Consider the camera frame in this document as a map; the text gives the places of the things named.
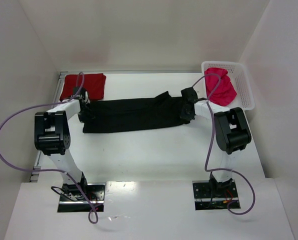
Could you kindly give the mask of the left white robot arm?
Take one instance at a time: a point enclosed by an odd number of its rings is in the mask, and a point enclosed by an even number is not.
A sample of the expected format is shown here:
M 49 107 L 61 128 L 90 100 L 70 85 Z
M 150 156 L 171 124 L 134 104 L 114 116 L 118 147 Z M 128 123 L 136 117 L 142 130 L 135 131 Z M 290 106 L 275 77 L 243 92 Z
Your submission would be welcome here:
M 69 150 L 71 135 L 68 120 L 80 116 L 89 103 L 88 92 L 79 87 L 73 88 L 73 99 L 54 108 L 37 112 L 34 116 L 34 145 L 52 160 L 62 176 L 62 192 L 72 201 L 82 200 L 87 193 L 87 180 L 77 167 Z

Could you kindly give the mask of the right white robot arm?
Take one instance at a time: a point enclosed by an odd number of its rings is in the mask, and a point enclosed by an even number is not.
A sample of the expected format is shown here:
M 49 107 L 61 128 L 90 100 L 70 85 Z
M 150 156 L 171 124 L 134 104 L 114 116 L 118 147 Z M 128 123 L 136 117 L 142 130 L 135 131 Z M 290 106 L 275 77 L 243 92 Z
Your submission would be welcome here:
M 195 116 L 211 121 L 211 143 L 216 142 L 222 151 L 219 167 L 206 170 L 209 175 L 209 189 L 219 195 L 230 188 L 233 182 L 233 170 L 241 151 L 251 142 L 252 136 L 240 107 L 228 108 L 209 102 L 206 98 L 198 98 L 193 87 L 181 90 L 183 105 L 180 118 L 192 121 Z

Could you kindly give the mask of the black t-shirt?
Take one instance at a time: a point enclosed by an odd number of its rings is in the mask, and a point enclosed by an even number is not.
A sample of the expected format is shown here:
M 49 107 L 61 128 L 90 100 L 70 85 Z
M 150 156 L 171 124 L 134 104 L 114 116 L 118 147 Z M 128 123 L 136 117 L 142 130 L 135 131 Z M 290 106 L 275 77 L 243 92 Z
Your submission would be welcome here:
M 84 121 L 85 134 L 155 130 L 189 124 L 181 118 L 183 99 L 163 92 L 153 98 L 93 101 Z

